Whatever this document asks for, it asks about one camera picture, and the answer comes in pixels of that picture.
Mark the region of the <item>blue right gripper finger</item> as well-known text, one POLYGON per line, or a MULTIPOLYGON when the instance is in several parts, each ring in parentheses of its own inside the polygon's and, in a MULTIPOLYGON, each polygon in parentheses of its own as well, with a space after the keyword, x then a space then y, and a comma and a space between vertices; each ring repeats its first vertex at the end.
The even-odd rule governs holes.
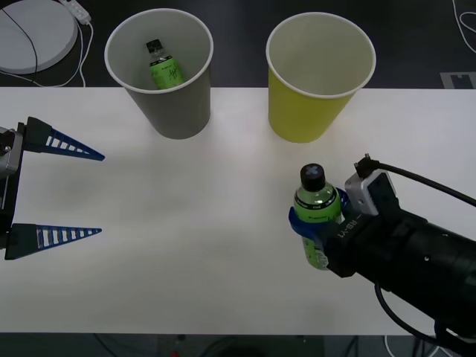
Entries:
POLYGON ((296 234, 313 241, 326 241, 326 235, 332 228, 337 226, 337 223, 333 221, 319 223, 304 222, 298 218, 298 215, 296 214, 296 211, 293 207, 290 207, 289 209, 288 219, 292 230, 296 234))
POLYGON ((347 195, 347 193, 339 187, 337 187, 336 190, 339 194, 341 212, 342 213, 352 212, 353 211, 353 205, 350 202, 350 199, 349 199, 349 196, 347 195))

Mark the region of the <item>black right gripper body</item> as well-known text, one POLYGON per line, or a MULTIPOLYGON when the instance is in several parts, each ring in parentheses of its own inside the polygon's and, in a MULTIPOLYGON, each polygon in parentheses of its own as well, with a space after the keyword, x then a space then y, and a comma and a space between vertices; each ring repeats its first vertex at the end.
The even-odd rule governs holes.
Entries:
POLYGON ((380 216, 349 211, 341 223, 327 223, 317 232, 328 259, 328 269, 339 277, 351 277, 357 271, 359 251, 382 224, 380 216))

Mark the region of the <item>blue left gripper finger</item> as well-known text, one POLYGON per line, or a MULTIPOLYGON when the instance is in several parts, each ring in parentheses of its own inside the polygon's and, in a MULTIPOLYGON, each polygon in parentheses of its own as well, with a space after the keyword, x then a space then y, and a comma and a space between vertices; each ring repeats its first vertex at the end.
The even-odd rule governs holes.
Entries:
POLYGON ((7 233, 5 260, 17 260, 102 232, 101 228, 13 224, 7 233))
POLYGON ((87 145, 55 130, 40 119, 29 117, 25 126, 25 150, 29 152, 103 161, 105 156, 87 145))

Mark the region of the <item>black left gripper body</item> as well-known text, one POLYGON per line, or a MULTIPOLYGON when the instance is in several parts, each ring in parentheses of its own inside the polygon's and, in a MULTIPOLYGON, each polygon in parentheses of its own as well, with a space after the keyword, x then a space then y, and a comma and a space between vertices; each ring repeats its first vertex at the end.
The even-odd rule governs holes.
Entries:
POLYGON ((4 250, 16 209, 24 135, 23 123, 18 123, 17 129, 1 128, 1 249, 4 250))

